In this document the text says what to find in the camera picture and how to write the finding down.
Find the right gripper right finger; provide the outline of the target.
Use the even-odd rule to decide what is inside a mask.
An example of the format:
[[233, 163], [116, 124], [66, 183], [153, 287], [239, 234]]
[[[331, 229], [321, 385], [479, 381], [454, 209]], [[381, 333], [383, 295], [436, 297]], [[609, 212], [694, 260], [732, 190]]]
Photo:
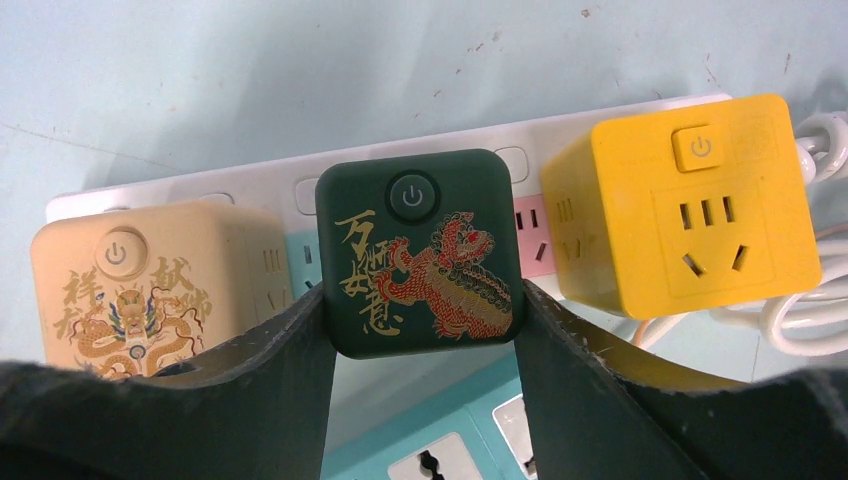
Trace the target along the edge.
[[843, 479], [847, 371], [754, 383], [648, 353], [531, 282], [514, 348], [542, 479]]

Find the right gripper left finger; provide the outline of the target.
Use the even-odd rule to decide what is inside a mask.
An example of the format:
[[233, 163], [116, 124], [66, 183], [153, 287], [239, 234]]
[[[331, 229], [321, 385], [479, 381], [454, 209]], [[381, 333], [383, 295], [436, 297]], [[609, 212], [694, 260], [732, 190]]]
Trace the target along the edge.
[[336, 351], [323, 288], [151, 377], [1, 365], [5, 479], [317, 479]]

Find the beige cube plug adapter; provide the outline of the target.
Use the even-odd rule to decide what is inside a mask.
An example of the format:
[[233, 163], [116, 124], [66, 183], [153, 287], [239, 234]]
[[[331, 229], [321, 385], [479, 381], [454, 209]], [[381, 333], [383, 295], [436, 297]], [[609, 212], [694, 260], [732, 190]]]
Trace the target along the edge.
[[187, 201], [57, 220], [30, 248], [47, 363], [150, 376], [292, 304], [272, 213]]

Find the yellow cube plug adapter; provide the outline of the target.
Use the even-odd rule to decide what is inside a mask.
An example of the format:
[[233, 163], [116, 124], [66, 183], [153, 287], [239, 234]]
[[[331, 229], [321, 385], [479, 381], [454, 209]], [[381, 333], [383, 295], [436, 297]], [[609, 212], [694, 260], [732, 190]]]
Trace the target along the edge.
[[540, 180], [568, 300], [649, 320], [821, 281], [779, 95], [601, 121], [546, 161]]

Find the white multicolour power strip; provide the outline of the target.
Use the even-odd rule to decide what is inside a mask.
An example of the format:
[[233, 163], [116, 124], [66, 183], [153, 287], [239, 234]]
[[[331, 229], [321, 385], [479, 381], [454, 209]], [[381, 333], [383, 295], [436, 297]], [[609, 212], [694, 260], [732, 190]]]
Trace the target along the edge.
[[563, 295], [541, 197], [539, 170], [544, 162], [601, 121], [720, 102], [728, 97], [726, 93], [712, 93], [653, 100], [68, 193], [48, 202], [46, 218], [53, 222], [192, 199], [265, 209], [282, 220], [292, 285], [295, 293], [302, 295], [321, 274], [315, 186], [325, 170], [349, 161], [481, 148], [500, 156], [510, 172], [519, 214], [523, 277], [560, 300]]

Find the dark green plug adapter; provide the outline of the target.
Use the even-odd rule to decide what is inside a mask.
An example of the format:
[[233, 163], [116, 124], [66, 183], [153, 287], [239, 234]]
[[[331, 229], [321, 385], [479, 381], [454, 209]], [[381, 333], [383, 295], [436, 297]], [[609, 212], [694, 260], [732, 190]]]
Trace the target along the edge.
[[340, 163], [315, 202], [324, 322], [342, 355], [503, 344], [521, 329], [511, 178], [494, 152]]

